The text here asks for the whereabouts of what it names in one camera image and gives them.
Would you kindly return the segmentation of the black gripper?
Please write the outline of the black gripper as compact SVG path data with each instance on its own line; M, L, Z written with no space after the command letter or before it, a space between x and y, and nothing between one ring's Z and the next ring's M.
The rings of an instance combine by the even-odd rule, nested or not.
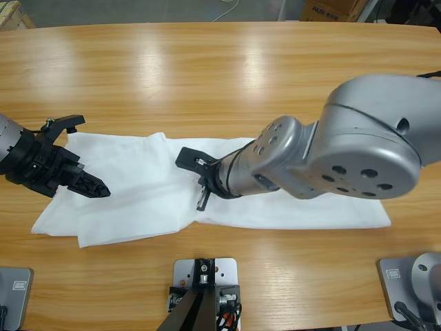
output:
M204 211L209 200L210 193L214 193L222 199L237 199L240 195L232 194L225 184L222 184L219 170L221 166L221 161L215 161L213 163L205 163L203 165L199 164L199 175L198 184L202 186L201 195L198 198L196 204L197 211Z
M1 174L14 184L47 197L59 186L88 198L109 197L109 188L99 178L83 171L79 156L52 143L40 142L32 132L20 132L15 146L6 149Z

